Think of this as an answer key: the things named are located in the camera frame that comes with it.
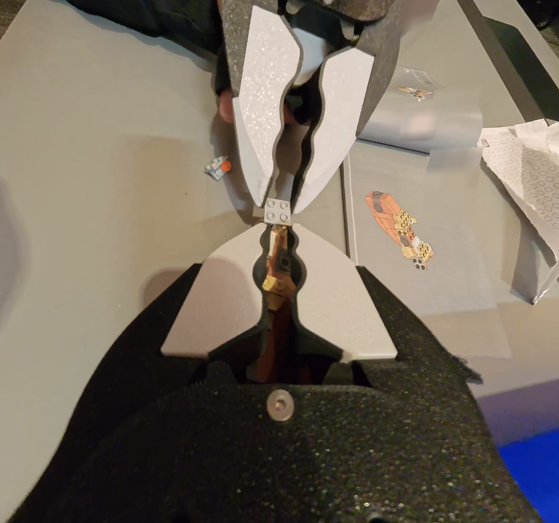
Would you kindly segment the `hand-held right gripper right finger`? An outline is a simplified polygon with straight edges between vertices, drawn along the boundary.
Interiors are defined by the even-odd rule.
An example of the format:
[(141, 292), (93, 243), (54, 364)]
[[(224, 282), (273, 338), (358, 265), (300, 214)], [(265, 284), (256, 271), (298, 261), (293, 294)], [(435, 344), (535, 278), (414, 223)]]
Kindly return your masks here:
[(355, 263), (337, 247), (294, 224), (293, 255), (301, 281), (293, 295), (302, 329), (299, 354), (327, 356), (344, 364), (393, 360), (396, 347)]

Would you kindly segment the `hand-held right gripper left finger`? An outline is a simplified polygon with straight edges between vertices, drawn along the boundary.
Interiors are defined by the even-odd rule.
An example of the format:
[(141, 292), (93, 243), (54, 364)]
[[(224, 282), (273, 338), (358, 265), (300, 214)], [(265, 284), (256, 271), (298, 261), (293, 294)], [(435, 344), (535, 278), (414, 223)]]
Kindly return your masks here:
[(219, 347), (257, 327), (264, 305), (264, 223), (218, 247), (203, 262), (160, 351), (183, 358), (209, 358)]

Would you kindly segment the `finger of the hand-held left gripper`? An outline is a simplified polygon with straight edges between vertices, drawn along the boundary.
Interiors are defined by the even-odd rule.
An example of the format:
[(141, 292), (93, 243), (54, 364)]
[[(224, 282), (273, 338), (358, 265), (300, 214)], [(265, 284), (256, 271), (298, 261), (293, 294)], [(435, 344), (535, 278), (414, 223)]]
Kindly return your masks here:
[(275, 171), (284, 99), (301, 70), (301, 59), (301, 46), (286, 19), (254, 6), (233, 111), (241, 169), (259, 208), (264, 206)]
[(318, 80), (319, 116), (309, 129), (310, 161), (305, 166), (292, 212), (301, 213), (336, 173), (357, 138), (374, 57), (356, 48), (328, 56)]

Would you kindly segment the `orange tan brick model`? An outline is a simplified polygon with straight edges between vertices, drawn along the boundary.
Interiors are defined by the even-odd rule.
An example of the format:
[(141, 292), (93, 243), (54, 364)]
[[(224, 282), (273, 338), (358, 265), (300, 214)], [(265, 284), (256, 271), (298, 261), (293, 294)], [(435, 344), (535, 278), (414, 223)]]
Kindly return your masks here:
[(262, 284), (267, 298), (267, 328), (262, 335), (262, 353), (246, 368), (247, 380), (254, 383), (312, 383), (307, 363), (292, 350), (297, 332), (291, 315), (295, 284), (291, 278), (288, 235), (288, 226), (275, 225), (270, 232), (266, 278)]

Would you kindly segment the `small dark grey brick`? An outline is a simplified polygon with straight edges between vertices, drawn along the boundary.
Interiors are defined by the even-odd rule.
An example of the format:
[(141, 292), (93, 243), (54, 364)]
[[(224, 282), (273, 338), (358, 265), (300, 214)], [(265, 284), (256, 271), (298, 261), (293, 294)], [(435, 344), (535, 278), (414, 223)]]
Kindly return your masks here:
[(221, 170), (220, 168), (220, 164), (224, 161), (224, 160), (229, 160), (228, 156), (218, 156), (215, 157), (211, 163), (209, 163), (208, 165), (206, 165), (205, 167), (205, 173), (212, 177), (212, 179), (214, 179), (214, 181), (220, 181), (228, 172), (224, 172), (223, 170)]

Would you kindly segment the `small pale grey brick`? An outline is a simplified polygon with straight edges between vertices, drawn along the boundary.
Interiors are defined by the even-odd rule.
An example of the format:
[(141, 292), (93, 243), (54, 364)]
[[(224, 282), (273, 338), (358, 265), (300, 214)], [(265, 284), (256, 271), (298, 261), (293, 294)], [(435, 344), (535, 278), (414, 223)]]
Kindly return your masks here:
[(264, 222), (269, 225), (290, 226), (291, 204), (288, 200), (268, 198), (264, 203)]

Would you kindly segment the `grey instruction booklet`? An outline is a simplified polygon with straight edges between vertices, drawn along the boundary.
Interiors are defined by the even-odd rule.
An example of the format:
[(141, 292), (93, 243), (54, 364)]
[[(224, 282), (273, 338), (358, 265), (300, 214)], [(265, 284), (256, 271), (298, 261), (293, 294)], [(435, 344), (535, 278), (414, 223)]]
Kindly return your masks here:
[[(458, 0), (402, 38), (388, 89), (343, 168), (350, 257), (418, 316), (496, 308), (474, 221), (481, 219), (483, 127), (521, 114)], [(416, 222), (419, 267), (366, 203), (388, 194)]]

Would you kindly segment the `torn white paper bag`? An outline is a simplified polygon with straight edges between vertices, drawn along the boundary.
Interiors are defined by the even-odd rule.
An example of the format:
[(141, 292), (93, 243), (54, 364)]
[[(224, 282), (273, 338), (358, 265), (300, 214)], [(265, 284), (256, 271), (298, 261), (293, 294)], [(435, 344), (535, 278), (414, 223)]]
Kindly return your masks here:
[(534, 305), (558, 279), (558, 122), (539, 119), (483, 128), (477, 146), (555, 257), (554, 266), (530, 299)]

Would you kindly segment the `blue plastic bin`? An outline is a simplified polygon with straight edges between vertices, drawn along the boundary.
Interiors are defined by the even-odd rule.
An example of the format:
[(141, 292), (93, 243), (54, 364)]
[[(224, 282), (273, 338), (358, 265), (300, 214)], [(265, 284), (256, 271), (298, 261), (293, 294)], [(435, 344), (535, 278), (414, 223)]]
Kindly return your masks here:
[(516, 483), (544, 522), (558, 522), (558, 431), (499, 447)]

